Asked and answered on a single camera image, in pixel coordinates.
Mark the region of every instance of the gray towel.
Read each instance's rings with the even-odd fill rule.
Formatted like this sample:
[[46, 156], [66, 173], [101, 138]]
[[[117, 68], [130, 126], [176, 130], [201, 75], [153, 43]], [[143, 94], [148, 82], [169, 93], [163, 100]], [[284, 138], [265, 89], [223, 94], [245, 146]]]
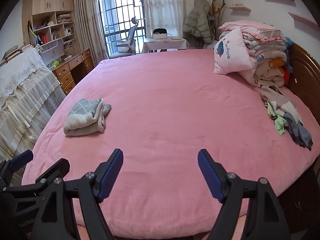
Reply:
[[82, 98], [69, 112], [63, 131], [69, 136], [103, 132], [105, 128], [104, 117], [110, 109], [111, 105], [105, 105], [101, 98], [93, 102]]

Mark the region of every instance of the pink bed sheet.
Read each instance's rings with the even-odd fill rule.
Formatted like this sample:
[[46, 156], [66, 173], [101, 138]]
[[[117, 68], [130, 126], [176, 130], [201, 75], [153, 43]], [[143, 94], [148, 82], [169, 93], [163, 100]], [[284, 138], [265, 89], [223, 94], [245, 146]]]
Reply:
[[[33, 149], [22, 183], [35, 179], [60, 158], [78, 179], [106, 161], [115, 148], [124, 164], [110, 197], [101, 204], [115, 236], [164, 239], [209, 231], [220, 210], [197, 164], [206, 148], [227, 171], [243, 179], [266, 177], [279, 195], [316, 159], [320, 128], [310, 110], [288, 89], [312, 151], [280, 136], [259, 89], [237, 73], [213, 73], [213, 50], [181, 50], [104, 60], [70, 92]], [[106, 129], [66, 137], [63, 125], [81, 98], [112, 105]], [[242, 206], [245, 214], [247, 203]], [[75, 201], [77, 223], [84, 225]]]

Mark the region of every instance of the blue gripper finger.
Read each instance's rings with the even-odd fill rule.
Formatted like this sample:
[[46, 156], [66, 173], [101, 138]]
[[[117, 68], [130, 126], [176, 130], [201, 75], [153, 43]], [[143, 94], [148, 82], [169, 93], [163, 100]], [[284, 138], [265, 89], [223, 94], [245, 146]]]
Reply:
[[24, 165], [31, 162], [33, 160], [33, 153], [30, 150], [26, 150], [25, 152], [21, 153], [19, 156], [15, 157], [10, 161], [9, 169], [10, 171], [18, 171]]
[[219, 200], [221, 203], [225, 196], [221, 190], [221, 180], [219, 176], [214, 171], [212, 165], [209, 163], [208, 158], [211, 158], [207, 150], [200, 150], [198, 153], [198, 164], [200, 170], [204, 176], [205, 181], [209, 187], [212, 197]]
[[110, 195], [112, 187], [120, 172], [123, 164], [123, 152], [120, 149], [115, 149], [107, 162], [101, 163], [96, 169], [97, 174], [95, 188], [98, 194], [95, 194], [100, 202]]

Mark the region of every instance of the lace cloth cover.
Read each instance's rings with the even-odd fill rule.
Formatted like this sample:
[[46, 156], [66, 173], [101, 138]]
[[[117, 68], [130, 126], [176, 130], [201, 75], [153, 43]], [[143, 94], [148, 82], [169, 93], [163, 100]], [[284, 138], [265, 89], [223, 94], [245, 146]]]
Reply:
[[0, 108], [22, 81], [42, 67], [45, 64], [35, 48], [26, 50], [0, 67]]

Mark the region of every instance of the pink pillow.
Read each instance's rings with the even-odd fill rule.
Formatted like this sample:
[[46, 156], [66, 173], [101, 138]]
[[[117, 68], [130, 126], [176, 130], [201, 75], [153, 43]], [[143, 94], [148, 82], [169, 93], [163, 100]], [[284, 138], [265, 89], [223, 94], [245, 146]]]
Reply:
[[214, 46], [214, 73], [226, 75], [231, 72], [252, 69], [252, 63], [244, 44], [241, 28], [224, 36]]
[[258, 22], [252, 22], [252, 21], [227, 22], [221, 27], [219, 27], [219, 29], [232, 31], [238, 27], [241, 27], [241, 31], [243, 33], [251, 34], [253, 37], [261, 41], [273, 41], [273, 40], [286, 41], [281, 30], [273, 26], [266, 25], [263, 23], [258, 23]]

